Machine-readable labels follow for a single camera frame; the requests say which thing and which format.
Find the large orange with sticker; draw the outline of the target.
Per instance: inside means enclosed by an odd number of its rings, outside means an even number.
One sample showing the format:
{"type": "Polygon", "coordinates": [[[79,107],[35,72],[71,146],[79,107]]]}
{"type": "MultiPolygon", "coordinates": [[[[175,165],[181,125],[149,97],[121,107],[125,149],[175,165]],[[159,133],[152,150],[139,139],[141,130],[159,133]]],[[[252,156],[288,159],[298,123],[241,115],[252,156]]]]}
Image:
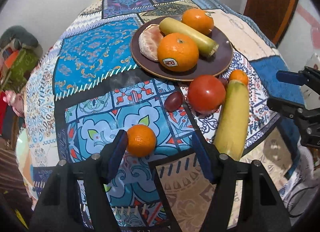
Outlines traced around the large orange with sticker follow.
{"type": "Polygon", "coordinates": [[[197,65],[199,49],[190,37],[181,33],[165,36],[157,48],[160,64],[173,72],[186,72],[197,65]]]}

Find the yellow corn piece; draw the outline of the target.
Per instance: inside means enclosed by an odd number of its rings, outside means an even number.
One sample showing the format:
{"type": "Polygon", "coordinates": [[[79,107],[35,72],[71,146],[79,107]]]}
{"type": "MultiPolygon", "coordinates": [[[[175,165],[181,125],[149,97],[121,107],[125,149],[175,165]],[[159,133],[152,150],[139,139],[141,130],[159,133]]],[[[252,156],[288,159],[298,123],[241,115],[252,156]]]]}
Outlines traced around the yellow corn piece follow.
{"type": "Polygon", "coordinates": [[[219,44],[213,39],[171,17],[164,18],[159,23],[159,29],[165,35],[169,35],[171,33],[180,33],[190,37],[193,41],[195,41],[200,55],[206,58],[211,57],[219,48],[219,44]]]}

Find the small orange behind corn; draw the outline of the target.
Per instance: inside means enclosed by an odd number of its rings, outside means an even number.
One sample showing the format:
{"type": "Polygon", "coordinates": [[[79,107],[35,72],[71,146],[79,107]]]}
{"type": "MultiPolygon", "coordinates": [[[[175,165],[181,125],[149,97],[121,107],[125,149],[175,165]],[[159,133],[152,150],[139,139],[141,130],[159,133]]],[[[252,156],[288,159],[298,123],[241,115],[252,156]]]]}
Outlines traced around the small orange behind corn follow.
{"type": "Polygon", "coordinates": [[[249,83],[247,74],[240,69],[233,70],[229,75],[228,80],[241,82],[245,86],[248,86],[248,83],[249,83]]]}

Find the long yellow green corn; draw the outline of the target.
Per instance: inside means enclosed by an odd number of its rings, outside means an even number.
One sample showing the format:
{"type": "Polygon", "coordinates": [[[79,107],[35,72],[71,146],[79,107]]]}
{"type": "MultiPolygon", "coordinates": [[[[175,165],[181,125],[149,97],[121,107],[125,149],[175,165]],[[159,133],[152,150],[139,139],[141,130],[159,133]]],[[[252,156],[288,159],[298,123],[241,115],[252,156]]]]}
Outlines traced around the long yellow green corn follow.
{"type": "Polygon", "coordinates": [[[220,153],[239,161],[242,157],[249,124],[249,93],[246,85],[231,80],[219,116],[214,145],[220,153]]]}

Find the red tomato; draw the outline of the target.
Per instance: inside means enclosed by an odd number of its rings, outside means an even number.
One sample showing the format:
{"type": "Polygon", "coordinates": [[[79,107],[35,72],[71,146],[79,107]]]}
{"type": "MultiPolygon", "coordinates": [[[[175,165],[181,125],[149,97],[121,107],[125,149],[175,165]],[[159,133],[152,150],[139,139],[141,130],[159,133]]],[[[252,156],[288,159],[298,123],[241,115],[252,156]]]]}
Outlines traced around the red tomato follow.
{"type": "Polygon", "coordinates": [[[201,75],[188,87],[188,102],[193,110],[210,114],[224,102],[226,89],[215,76],[201,75]]]}

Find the dark purple round plate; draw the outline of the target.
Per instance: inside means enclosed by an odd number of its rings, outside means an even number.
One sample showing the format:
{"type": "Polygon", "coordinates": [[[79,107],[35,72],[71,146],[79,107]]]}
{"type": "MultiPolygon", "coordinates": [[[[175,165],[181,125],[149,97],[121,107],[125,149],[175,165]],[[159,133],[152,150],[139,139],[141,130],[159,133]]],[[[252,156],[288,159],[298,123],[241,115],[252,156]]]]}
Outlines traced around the dark purple round plate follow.
{"type": "Polygon", "coordinates": [[[210,58],[199,57],[197,65],[190,71],[183,73],[175,73],[165,69],[158,62],[153,62],[140,53],[139,36],[151,24],[160,24],[166,17],[159,17],[142,25],[131,39],[130,49],[132,58],[136,64],[148,73],[167,80],[191,82],[200,75],[214,75],[218,76],[224,73],[230,66],[233,59],[233,47],[228,37],[217,27],[209,35],[211,39],[216,41],[219,45],[217,52],[210,58]]]}

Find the small mandarin orange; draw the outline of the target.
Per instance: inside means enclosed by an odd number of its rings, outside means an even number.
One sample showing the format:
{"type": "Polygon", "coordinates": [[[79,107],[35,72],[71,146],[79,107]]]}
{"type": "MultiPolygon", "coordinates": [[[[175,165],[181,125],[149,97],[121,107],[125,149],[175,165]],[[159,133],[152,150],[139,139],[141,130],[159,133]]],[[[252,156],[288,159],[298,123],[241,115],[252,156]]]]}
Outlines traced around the small mandarin orange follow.
{"type": "Polygon", "coordinates": [[[128,153],[135,157],[146,157],[152,153],[156,147],[157,139],[151,128],[146,125],[134,125],[127,130],[128,153]]]}

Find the dark red grape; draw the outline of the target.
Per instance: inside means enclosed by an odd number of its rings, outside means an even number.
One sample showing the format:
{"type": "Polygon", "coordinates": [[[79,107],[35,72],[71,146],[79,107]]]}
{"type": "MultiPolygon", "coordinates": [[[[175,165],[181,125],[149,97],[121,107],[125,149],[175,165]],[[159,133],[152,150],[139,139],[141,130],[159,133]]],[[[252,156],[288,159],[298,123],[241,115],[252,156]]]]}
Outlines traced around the dark red grape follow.
{"type": "Polygon", "coordinates": [[[180,92],[171,93],[164,102],[164,108],[167,112],[178,110],[183,103],[183,95],[180,92]]]}

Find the orange on plate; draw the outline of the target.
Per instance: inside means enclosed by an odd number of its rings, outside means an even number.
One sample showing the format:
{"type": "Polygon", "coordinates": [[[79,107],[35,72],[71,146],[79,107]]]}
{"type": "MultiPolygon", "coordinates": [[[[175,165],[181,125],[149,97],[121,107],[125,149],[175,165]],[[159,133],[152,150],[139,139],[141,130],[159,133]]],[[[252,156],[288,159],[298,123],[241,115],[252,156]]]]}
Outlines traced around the orange on plate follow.
{"type": "Polygon", "coordinates": [[[214,20],[204,10],[193,8],[182,14],[181,22],[208,36],[214,28],[214,20]]]}

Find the pink toy figure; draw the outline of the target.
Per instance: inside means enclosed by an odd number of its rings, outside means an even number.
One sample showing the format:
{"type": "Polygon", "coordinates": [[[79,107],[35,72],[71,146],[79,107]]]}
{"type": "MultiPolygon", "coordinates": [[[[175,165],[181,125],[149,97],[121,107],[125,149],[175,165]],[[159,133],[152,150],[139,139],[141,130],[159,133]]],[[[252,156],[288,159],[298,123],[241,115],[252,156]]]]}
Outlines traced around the pink toy figure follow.
{"type": "Polygon", "coordinates": [[[12,107],[13,112],[20,118],[24,118],[24,102],[21,94],[12,90],[5,91],[3,101],[12,107]]]}

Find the patchwork patterned bedspread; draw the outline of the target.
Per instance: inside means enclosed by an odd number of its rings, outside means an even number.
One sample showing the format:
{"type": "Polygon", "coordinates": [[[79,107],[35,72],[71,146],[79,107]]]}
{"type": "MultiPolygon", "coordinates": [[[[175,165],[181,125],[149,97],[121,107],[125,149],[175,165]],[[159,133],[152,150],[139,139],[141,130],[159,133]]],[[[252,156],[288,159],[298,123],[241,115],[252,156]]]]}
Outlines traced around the patchwork patterned bedspread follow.
{"type": "Polygon", "coordinates": [[[82,162],[110,144],[117,132],[136,124],[151,128],[155,151],[144,158],[126,153],[116,176],[104,186],[124,231],[199,231],[215,190],[191,150],[199,129],[214,140],[220,112],[203,116],[187,103],[164,108],[175,91],[188,86],[175,78],[149,76],[133,59],[131,41],[152,19],[199,8],[222,31],[207,74],[249,77],[249,118],[243,162],[260,160],[283,201],[301,181],[298,133],[289,120],[267,107],[269,95],[302,102],[299,88],[278,83],[286,64],[257,24],[219,0],[103,0],[89,6],[65,30],[26,85],[24,113],[28,150],[19,166],[27,192],[37,203],[60,160],[82,162]]]}

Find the peeled pomelo segment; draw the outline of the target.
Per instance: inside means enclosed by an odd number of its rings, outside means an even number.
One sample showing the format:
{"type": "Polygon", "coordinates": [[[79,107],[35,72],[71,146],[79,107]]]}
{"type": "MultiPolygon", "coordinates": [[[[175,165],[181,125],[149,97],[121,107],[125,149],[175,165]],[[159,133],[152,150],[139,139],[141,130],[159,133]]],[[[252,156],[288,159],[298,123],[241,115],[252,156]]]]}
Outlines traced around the peeled pomelo segment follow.
{"type": "Polygon", "coordinates": [[[157,49],[163,38],[159,24],[150,24],[139,36],[140,53],[147,59],[158,62],[157,49]]]}

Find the green patterned box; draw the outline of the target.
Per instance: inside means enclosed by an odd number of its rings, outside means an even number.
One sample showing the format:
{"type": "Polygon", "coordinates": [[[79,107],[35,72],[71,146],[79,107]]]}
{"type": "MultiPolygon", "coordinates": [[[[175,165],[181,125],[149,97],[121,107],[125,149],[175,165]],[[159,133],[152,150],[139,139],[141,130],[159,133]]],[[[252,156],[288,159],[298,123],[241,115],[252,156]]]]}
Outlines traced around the green patterned box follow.
{"type": "Polygon", "coordinates": [[[1,69],[1,91],[19,93],[29,80],[30,74],[39,62],[38,56],[30,49],[20,49],[13,65],[1,69]]]}

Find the red orange boxes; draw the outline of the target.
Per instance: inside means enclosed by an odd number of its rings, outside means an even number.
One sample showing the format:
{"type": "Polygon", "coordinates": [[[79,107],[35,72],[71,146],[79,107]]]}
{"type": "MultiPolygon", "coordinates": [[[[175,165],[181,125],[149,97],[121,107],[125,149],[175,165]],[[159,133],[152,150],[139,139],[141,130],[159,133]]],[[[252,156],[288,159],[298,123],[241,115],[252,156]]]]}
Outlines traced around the red orange boxes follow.
{"type": "Polygon", "coordinates": [[[19,54],[19,50],[16,50],[4,61],[4,65],[7,69],[9,69],[13,65],[18,54],[19,54]]]}

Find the dark green plush toy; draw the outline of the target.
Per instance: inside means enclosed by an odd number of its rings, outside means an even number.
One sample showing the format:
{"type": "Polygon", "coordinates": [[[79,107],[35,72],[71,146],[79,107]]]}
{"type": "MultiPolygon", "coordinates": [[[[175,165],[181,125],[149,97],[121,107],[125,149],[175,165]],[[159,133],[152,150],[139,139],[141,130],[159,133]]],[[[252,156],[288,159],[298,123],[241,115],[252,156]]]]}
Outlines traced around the dark green plush toy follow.
{"type": "Polygon", "coordinates": [[[20,46],[36,48],[38,40],[22,26],[11,26],[1,35],[1,49],[5,48],[13,40],[17,40],[20,46]]]}

